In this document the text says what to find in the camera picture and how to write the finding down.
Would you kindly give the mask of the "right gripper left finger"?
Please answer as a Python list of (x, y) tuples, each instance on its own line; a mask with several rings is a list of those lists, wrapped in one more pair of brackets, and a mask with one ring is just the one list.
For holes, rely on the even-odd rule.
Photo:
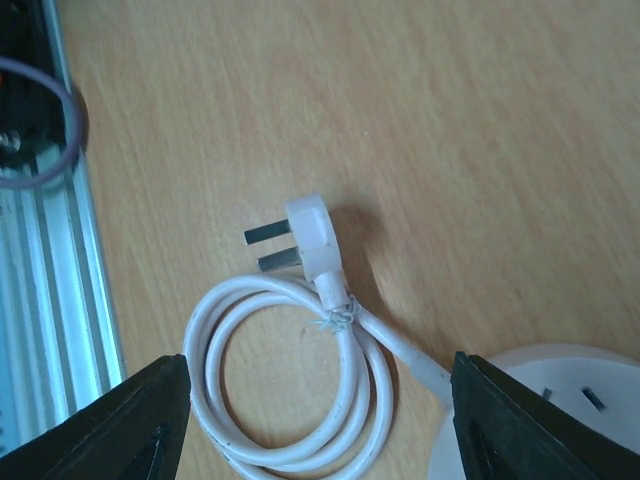
[(158, 358), (1, 458), (3, 479), (174, 479), (190, 412), (183, 355)]

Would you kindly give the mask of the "aluminium front rail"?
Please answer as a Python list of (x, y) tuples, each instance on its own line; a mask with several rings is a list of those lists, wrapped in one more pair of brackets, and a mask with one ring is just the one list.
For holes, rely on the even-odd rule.
[(1, 166), (1, 450), (64, 422), (125, 378), (91, 195), (89, 118), (70, 75), (58, 5), (40, 1), (65, 144)]

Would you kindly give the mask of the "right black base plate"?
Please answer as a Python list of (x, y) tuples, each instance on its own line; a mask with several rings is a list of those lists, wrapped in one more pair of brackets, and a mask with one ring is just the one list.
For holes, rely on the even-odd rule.
[[(40, 1), (1, 3), (1, 55), (55, 75), (49, 32)], [(21, 75), (1, 73), (1, 132), (15, 134), (20, 149), (1, 150), (1, 166), (18, 169), (50, 144), (65, 144), (57, 95)]]

